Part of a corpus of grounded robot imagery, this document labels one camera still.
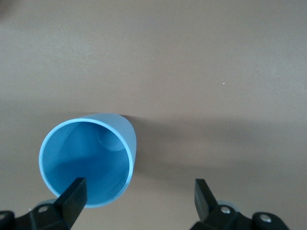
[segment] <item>silver screw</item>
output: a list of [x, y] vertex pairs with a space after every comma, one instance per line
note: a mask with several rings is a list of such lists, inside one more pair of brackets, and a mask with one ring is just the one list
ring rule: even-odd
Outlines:
[[230, 209], [226, 206], [221, 207], [221, 211], [225, 214], [230, 214], [231, 212]]
[[48, 206], [42, 206], [39, 208], [38, 212], [46, 212], [48, 210]]
[[6, 214], [0, 214], [0, 220], [3, 220], [5, 218]]
[[272, 219], [268, 216], [268, 215], [265, 215], [265, 214], [261, 214], [260, 215], [260, 219], [264, 222], [267, 222], [267, 223], [271, 223], [272, 222]]

